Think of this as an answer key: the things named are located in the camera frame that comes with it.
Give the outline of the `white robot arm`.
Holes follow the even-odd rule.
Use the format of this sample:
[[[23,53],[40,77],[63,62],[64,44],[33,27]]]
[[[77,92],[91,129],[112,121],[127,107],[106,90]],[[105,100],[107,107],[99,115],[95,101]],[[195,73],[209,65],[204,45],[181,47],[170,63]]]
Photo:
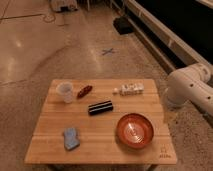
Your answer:
[[[181,108],[191,101],[213,117],[213,87],[207,84],[210,78],[210,69],[202,63],[171,72],[163,94],[164,103],[169,108]]]

